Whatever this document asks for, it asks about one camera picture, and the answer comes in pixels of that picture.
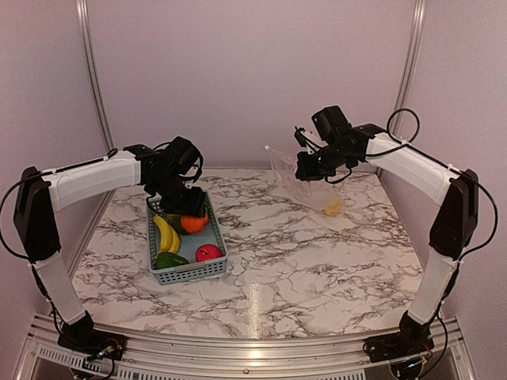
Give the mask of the orange toy fruit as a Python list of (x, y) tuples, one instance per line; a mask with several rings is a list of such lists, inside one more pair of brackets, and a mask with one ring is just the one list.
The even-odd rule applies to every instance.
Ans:
[(205, 215), (204, 217), (185, 215), (181, 217), (181, 228), (187, 234), (198, 234), (205, 230), (208, 220), (208, 215)]

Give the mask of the clear zip top bag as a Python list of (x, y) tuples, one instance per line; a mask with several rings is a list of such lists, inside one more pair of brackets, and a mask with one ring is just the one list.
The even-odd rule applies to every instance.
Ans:
[(341, 200), (343, 203), (342, 213), (345, 213), (345, 201), (342, 199), (339, 191), (326, 182), (301, 181), (295, 178), (296, 159), (295, 157), (272, 149), (265, 145), (265, 150), (269, 155), (271, 169), (273, 171), (275, 182), (286, 191), (286, 193), (297, 203), (313, 209), (323, 214), (323, 209), (334, 200)]

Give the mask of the yellow toy pear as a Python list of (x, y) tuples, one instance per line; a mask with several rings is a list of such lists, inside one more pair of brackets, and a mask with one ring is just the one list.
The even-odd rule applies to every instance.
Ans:
[(343, 203), (340, 199), (332, 201), (328, 207), (323, 209), (323, 213), (327, 216), (335, 217), (342, 213)]

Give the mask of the red toy apple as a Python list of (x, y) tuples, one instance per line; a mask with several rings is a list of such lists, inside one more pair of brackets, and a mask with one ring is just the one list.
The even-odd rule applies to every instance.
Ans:
[(219, 259), (223, 256), (220, 248), (213, 244), (205, 244), (200, 246), (195, 252), (197, 262), (205, 262), (208, 260)]

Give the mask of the blue-grey perforated plastic basket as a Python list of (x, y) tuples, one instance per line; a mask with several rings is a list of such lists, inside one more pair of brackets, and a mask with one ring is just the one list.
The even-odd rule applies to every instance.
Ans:
[[(228, 252), (220, 229), (218, 219), (215, 216), (215, 208), (211, 196), (204, 193), (206, 200), (204, 206), (209, 216), (209, 222), (203, 232), (191, 234), (181, 238), (181, 248), (177, 253), (178, 260), (181, 257), (187, 260), (186, 264), (171, 268), (156, 268), (156, 254), (159, 252), (161, 234), (153, 221), (155, 212), (160, 211), (160, 197), (147, 199), (146, 220), (147, 220), (147, 251), (149, 269), (160, 285), (182, 283), (194, 279), (202, 279), (208, 276), (217, 276), (227, 271)], [(198, 262), (197, 250), (203, 245), (214, 245), (221, 252), (221, 257)]]

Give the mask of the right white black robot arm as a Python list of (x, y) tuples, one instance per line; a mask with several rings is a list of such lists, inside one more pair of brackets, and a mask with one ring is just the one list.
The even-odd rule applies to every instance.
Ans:
[(337, 184), (338, 168), (352, 170), (364, 162), (412, 185), (437, 207), (423, 279), (400, 321), (401, 331), (392, 339), (397, 353), (410, 354), (451, 293), (464, 257), (473, 251), (469, 244), (478, 225), (478, 194), (484, 187), (472, 170), (444, 164), (410, 140), (397, 139), (374, 124), (342, 123), (324, 127), (317, 135), (297, 127), (294, 136), (302, 147), (295, 171), (300, 181)]

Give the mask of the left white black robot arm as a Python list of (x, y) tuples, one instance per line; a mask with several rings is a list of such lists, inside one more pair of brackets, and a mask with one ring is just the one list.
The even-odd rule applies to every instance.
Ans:
[(41, 293), (56, 314), (72, 325), (68, 337), (83, 352), (100, 345), (97, 330), (84, 321), (88, 313), (74, 288), (63, 256), (60, 216), (81, 203), (123, 188), (141, 187), (157, 196), (166, 214), (204, 215), (204, 191), (196, 186), (204, 158), (187, 139), (176, 137), (157, 148), (143, 144), (113, 149), (104, 156), (53, 168), (26, 168), (5, 193), (15, 196), (13, 225), (21, 242), (18, 253), (4, 241), (8, 253), (25, 260)]

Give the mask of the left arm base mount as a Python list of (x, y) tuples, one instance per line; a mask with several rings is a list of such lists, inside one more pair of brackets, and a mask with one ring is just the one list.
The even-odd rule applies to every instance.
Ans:
[(63, 348), (87, 354), (90, 359), (107, 357), (120, 361), (126, 348), (124, 335), (95, 329), (90, 324), (62, 323), (59, 327), (58, 345)]

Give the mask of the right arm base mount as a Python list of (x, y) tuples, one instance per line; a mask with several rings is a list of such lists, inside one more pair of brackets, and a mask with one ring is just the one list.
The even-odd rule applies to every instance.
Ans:
[(371, 363), (378, 363), (429, 352), (434, 347), (430, 323), (420, 325), (408, 313), (404, 313), (397, 332), (368, 337), (364, 341), (363, 351)]

